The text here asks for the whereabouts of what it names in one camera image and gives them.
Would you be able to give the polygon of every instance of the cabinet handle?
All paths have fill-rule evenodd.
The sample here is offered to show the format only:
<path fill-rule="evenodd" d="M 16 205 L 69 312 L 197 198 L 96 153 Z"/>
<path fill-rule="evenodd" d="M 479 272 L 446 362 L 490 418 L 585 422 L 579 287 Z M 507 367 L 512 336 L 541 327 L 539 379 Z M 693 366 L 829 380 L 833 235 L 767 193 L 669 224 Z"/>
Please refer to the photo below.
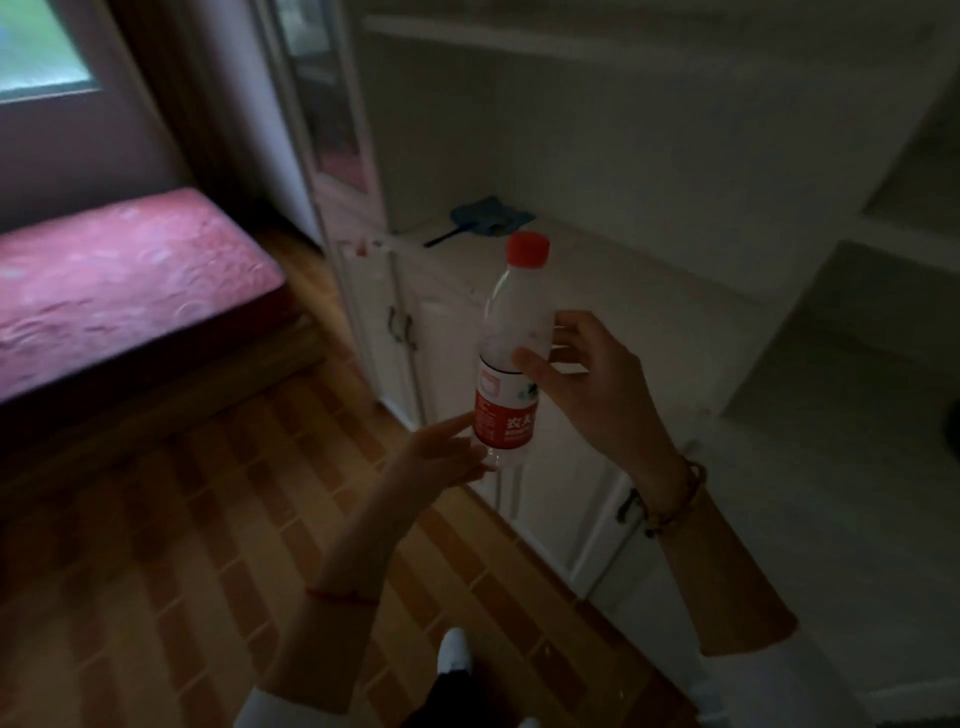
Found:
<path fill-rule="evenodd" d="M 398 344 L 403 343 L 403 339 L 396 335 L 394 332 L 394 317 L 396 316 L 396 309 L 393 306 L 390 306 L 390 314 L 387 316 L 387 330 L 390 332 L 390 335 L 394 337 L 394 341 Z"/>
<path fill-rule="evenodd" d="M 407 324 L 403 327 L 403 340 L 407 342 L 407 346 L 410 347 L 413 351 L 417 350 L 417 342 L 413 341 L 410 338 L 410 328 L 414 324 L 414 318 L 409 313 L 407 314 Z"/>

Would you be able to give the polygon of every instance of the white sneaker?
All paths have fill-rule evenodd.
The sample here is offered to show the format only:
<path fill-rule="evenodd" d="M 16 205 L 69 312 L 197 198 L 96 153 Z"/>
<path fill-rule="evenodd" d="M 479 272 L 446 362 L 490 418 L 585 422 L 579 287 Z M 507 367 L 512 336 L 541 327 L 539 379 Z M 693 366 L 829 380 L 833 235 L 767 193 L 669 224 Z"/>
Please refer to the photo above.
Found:
<path fill-rule="evenodd" d="M 446 675 L 458 669 L 473 673 L 473 654 L 467 642 L 467 633 L 460 627 L 446 631 L 437 653 L 437 674 Z"/>

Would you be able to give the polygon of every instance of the parquet floor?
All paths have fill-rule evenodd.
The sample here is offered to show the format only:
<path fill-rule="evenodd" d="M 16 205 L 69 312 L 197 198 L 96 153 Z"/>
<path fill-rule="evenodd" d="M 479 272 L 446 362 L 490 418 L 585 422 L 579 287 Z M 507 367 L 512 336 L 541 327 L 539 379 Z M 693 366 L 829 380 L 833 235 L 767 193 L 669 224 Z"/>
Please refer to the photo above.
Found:
<path fill-rule="evenodd" d="M 406 431 L 353 359 L 323 259 L 281 261 L 329 346 L 293 376 L 4 523 L 0 726 L 228 725 L 345 515 Z M 693 726 L 693 709 L 478 499 L 446 494 L 403 540 L 352 707 L 396 726 L 468 630 L 503 715 Z"/>

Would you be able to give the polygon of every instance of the hand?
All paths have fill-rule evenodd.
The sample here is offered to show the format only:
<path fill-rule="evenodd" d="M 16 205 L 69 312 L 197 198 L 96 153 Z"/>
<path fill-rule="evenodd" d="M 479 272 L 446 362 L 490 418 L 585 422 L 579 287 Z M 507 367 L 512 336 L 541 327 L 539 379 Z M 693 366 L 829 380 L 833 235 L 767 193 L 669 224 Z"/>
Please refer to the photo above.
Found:
<path fill-rule="evenodd" d="M 469 437 L 454 437 L 472 422 L 467 412 L 412 435 L 380 476 L 374 497 L 395 514 L 415 519 L 444 489 L 482 478 L 487 449 L 471 446 Z"/>
<path fill-rule="evenodd" d="M 558 311 L 550 361 L 581 364 L 564 375 L 529 349 L 514 364 L 564 412 L 591 445 L 635 482 L 653 513 L 670 513 L 685 496 L 687 466 L 670 441 L 640 360 L 588 311 Z"/>

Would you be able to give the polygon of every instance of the left hand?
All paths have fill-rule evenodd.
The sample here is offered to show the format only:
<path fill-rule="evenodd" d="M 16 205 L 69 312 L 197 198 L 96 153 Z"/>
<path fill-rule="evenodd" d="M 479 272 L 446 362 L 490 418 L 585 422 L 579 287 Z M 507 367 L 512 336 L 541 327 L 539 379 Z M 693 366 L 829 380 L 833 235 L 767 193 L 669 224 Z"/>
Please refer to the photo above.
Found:
<path fill-rule="evenodd" d="M 487 449 L 455 437 L 473 422 L 467 412 L 414 433 L 391 459 L 375 493 L 398 515 L 415 519 L 450 486 L 479 480 L 489 471 L 482 463 Z"/>

